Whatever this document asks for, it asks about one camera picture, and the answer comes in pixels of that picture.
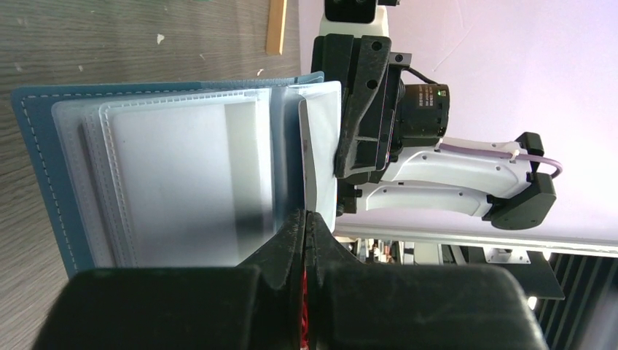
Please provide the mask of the dark credit card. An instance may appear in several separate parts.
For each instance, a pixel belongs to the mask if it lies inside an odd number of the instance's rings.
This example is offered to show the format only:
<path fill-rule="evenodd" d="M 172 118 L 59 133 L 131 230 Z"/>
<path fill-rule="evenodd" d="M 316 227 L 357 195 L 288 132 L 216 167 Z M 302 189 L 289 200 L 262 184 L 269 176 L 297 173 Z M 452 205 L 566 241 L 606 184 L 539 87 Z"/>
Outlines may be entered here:
<path fill-rule="evenodd" d="M 304 176 L 305 208 L 308 211 L 318 210 L 318 179 L 316 165 L 316 124 L 310 113 L 310 104 L 303 98 L 298 107 L 301 151 L 302 151 L 302 170 Z"/>

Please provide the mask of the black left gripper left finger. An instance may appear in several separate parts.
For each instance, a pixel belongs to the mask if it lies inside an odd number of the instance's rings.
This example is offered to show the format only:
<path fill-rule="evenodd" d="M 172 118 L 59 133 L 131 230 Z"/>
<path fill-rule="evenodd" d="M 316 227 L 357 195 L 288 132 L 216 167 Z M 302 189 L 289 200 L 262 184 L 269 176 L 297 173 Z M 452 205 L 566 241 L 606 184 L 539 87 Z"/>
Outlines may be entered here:
<path fill-rule="evenodd" d="M 232 268 L 99 268 L 72 277 L 35 349 L 299 349 L 305 212 Z"/>

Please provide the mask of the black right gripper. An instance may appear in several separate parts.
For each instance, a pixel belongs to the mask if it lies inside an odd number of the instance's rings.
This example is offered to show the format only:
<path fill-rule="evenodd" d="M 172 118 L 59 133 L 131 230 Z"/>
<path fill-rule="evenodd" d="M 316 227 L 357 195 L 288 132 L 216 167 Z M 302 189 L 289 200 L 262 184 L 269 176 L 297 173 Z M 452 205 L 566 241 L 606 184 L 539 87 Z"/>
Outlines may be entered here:
<path fill-rule="evenodd" d="M 377 184 L 406 147 L 435 145 L 445 135 L 450 92 L 411 67 L 386 36 L 328 34 L 313 43 L 313 72 L 341 84 L 340 141 L 335 156 L 336 213 L 355 214 L 361 185 Z"/>

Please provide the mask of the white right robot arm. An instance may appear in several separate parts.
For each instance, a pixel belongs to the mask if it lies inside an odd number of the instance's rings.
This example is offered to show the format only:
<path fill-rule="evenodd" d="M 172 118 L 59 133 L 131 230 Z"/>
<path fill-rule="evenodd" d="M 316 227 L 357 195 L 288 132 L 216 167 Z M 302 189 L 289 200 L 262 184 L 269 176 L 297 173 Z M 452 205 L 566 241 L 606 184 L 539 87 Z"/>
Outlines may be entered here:
<path fill-rule="evenodd" d="M 413 74 L 411 55 L 385 36 L 318 36 L 312 70 L 324 95 L 300 105 L 305 202 L 333 226 L 344 214 L 436 209 L 500 230 L 539 226 L 556 201 L 559 162 L 541 137 L 513 141 L 446 137 L 450 89 Z"/>

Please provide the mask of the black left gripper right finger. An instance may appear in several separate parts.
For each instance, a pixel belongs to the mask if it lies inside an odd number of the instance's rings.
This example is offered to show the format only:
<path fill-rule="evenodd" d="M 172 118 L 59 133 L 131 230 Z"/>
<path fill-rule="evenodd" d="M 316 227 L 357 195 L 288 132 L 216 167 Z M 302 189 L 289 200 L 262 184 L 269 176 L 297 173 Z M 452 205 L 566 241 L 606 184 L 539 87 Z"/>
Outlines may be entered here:
<path fill-rule="evenodd" d="M 523 290 L 503 268 L 366 264 L 320 214 L 305 224 L 312 349 L 545 349 Z"/>

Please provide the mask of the blue card holder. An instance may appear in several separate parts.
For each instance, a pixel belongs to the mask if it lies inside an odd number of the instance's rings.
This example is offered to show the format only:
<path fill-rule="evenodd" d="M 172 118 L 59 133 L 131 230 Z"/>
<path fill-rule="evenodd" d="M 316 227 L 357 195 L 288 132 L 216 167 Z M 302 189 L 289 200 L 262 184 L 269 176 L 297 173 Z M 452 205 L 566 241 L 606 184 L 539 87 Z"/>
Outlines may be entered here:
<path fill-rule="evenodd" d="M 313 73 L 14 89 L 67 274 L 245 260 L 307 210 L 298 107 L 323 86 Z"/>

